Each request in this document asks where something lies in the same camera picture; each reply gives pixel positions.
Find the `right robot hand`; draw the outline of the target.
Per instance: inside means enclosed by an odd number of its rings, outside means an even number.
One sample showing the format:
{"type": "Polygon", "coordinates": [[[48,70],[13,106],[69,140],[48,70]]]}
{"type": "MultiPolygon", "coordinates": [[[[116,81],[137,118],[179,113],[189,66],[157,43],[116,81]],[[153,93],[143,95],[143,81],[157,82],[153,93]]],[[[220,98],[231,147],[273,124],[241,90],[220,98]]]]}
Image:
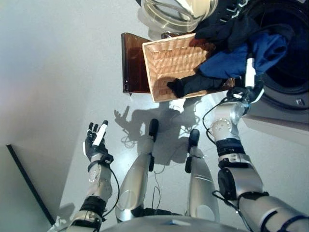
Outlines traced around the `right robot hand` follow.
{"type": "Polygon", "coordinates": [[[244,84],[248,103],[255,103],[259,101],[264,94],[264,82],[261,76],[257,74],[254,67],[254,62],[254,58],[247,58],[244,84]]]}

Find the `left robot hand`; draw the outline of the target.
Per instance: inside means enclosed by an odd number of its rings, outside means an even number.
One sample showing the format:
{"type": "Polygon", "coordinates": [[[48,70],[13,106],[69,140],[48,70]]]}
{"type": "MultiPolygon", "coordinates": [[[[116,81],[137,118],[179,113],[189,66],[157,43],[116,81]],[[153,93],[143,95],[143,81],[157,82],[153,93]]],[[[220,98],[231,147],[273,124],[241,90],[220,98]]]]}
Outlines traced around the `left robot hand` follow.
{"type": "Polygon", "coordinates": [[[105,133],[108,121],[104,120],[99,127],[98,124],[91,122],[86,131],[86,138],[83,142],[83,153],[91,161],[96,154],[105,152],[105,133]]]}

